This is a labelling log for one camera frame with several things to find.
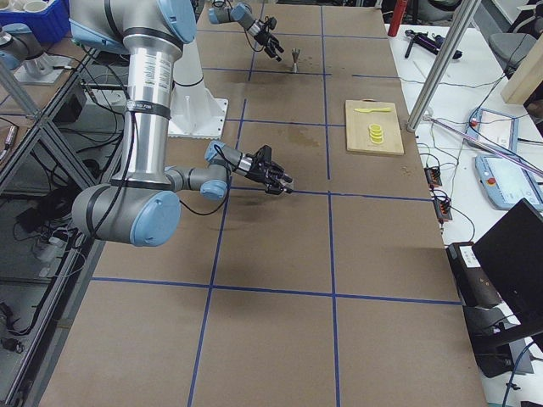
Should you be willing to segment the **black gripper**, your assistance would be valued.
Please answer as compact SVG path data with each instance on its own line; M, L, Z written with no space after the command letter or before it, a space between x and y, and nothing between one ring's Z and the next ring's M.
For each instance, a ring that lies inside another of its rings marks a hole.
M294 183L294 179L285 169L277 163L272 163L271 159L250 154L244 157L249 161L249 169L246 171L244 177L264 185L266 187L266 194L282 194L281 181Z
M257 34L254 34L254 39L264 47L264 52L271 58L276 61L281 61L280 54L283 53L283 48L280 45L279 40L274 37L267 30L260 30Z

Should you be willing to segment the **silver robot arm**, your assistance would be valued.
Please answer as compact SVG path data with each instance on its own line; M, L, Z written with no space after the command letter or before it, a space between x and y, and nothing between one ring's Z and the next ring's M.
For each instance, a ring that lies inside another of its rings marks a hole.
M72 218L82 233L159 246L181 218L180 191L224 200L235 173L268 194L291 192L292 179L268 146L243 153L213 137L204 168L165 165L169 137L196 135L225 115L225 102L203 82L189 1L74 1L70 24L80 44L130 58L120 170L75 199Z
M266 16L263 20L257 19L247 3L240 2L231 5L228 1L214 1L208 10L208 18L213 25L239 24L244 32L251 36L260 46L260 49L254 47L256 52L264 51L271 59L278 62L282 61L281 54L284 49L281 47L279 40L272 34L277 25L275 17Z

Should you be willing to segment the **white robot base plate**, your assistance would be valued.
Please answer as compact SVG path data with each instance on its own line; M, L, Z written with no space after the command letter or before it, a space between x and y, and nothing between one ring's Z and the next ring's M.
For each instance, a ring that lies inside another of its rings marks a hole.
M204 82L196 41L186 44L174 63L169 137L220 139L228 100L215 98Z

